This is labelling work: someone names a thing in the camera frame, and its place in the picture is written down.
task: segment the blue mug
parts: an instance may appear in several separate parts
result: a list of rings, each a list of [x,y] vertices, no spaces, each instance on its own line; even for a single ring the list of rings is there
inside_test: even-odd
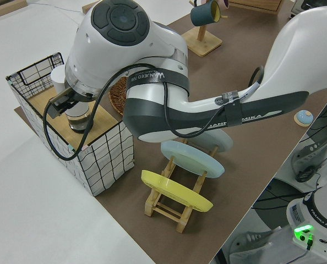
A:
[[[194,26],[203,26],[219,22],[220,17],[220,7],[216,0],[211,0],[198,6],[197,0],[195,0],[194,7],[192,11],[190,11],[190,19]]]

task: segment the green led light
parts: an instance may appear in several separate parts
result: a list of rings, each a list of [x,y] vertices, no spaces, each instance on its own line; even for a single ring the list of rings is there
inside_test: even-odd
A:
[[[313,226],[310,224],[305,225],[304,227],[298,227],[295,229],[295,233],[302,232],[304,230],[313,229]]]
[[[307,233],[307,231],[310,231],[313,229],[313,226],[310,224],[304,225],[302,227],[298,227],[295,228],[295,236],[298,240],[300,240],[301,235],[304,235],[305,233]],[[313,239],[313,235],[309,234],[309,239],[312,240]]]

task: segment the table surface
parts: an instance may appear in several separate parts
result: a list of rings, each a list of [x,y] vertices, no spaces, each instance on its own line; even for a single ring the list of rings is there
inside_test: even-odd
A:
[[[214,207],[194,212],[184,234],[167,218],[144,216],[149,189],[140,182],[140,171],[163,169],[159,144],[136,141],[136,166],[94,198],[13,111],[18,102],[5,81],[55,52],[67,59],[83,18],[81,7],[93,1],[28,2],[35,4],[0,17],[0,263],[208,263],[305,128],[290,113],[225,129],[235,141],[231,151],[216,156],[226,173],[207,180],[202,189]],[[186,0],[137,2],[152,20],[166,25],[192,8]],[[273,16],[231,7],[228,19],[209,26],[224,42],[204,58],[189,53],[190,100],[244,88],[254,68],[265,64],[290,8],[285,1]],[[191,24],[183,17],[170,26],[182,34]],[[327,90],[311,96],[304,107],[317,115],[326,103]],[[147,162],[147,151],[157,157],[154,162]]]

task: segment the white table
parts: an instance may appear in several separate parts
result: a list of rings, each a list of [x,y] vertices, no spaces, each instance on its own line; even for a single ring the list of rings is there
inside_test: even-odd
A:
[[[55,52],[66,60],[81,7],[93,1],[28,1],[0,17],[0,263],[152,263],[13,111],[19,104],[5,80]],[[192,8],[187,0],[137,2],[166,25]]]

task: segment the black strap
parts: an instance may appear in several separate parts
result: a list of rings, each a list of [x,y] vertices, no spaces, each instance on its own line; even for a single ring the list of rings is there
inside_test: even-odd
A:
[[[234,125],[242,124],[242,109],[239,102],[239,96],[237,91],[225,92],[221,97],[215,99],[217,105],[224,105],[227,102],[231,102],[225,105],[225,113],[227,119],[227,126],[231,127]]]
[[[127,89],[141,84],[170,83],[185,89],[189,95],[188,78],[176,71],[155,68],[138,71],[127,79]]]

